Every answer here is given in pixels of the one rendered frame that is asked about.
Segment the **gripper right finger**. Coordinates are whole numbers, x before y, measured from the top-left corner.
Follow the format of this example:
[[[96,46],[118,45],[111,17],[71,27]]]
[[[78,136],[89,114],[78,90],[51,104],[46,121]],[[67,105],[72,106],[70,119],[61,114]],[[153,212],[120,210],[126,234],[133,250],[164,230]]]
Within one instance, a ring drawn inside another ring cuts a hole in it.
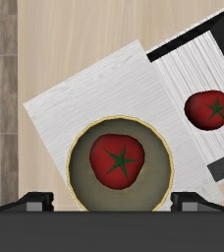
[[[196,192],[172,192],[172,212],[224,212],[224,206],[206,201]]]

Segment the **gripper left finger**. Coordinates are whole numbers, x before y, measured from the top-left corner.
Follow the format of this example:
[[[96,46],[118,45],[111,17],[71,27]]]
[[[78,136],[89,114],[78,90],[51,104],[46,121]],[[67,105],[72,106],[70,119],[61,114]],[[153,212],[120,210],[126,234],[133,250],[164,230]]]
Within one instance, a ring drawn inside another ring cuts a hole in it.
[[[28,192],[16,202],[0,206],[0,212],[53,212],[52,192]]]

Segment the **porcelain bowl with yellow rim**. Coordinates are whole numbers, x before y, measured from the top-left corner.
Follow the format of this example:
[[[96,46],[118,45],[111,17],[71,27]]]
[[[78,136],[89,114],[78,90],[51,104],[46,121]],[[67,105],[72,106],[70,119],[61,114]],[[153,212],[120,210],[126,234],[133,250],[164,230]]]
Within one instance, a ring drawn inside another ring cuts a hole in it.
[[[105,134],[128,135],[143,146],[144,164],[129,188],[109,189],[94,175],[89,162],[90,148]],[[69,151],[68,185],[85,211],[156,211],[167,199],[173,177],[173,159],[164,138],[137,118],[112,116],[95,121],[80,132]]]

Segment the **red tomato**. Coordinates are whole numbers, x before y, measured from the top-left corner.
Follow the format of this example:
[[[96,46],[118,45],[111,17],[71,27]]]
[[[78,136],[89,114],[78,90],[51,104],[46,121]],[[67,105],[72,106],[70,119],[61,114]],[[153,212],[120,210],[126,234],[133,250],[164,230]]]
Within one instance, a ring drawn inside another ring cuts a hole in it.
[[[224,93],[212,90],[192,94],[185,102],[184,112],[197,129],[217,130],[224,125]]]
[[[105,134],[90,148],[89,162],[97,180],[113,190],[129,188],[144,164],[142,144],[128,135]]]

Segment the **cabinet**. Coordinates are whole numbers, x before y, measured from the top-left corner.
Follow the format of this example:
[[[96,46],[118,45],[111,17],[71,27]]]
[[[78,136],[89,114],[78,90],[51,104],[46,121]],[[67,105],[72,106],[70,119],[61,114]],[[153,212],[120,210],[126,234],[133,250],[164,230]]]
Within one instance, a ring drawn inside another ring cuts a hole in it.
[[[105,117],[127,116],[152,126],[172,155],[171,191],[156,211],[169,210],[172,192],[196,192],[214,203],[223,199],[188,128],[137,41],[26,102],[25,109],[67,185],[69,151],[81,131]]]

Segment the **cabinet drawer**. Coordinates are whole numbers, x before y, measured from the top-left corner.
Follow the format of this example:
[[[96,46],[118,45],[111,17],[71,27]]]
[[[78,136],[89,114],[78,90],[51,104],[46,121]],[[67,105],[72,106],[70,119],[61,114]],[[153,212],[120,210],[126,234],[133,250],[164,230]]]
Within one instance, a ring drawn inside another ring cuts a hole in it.
[[[186,117],[187,99],[199,92],[224,93],[224,8],[147,53],[192,134],[213,179],[224,181],[224,125],[197,129]]]

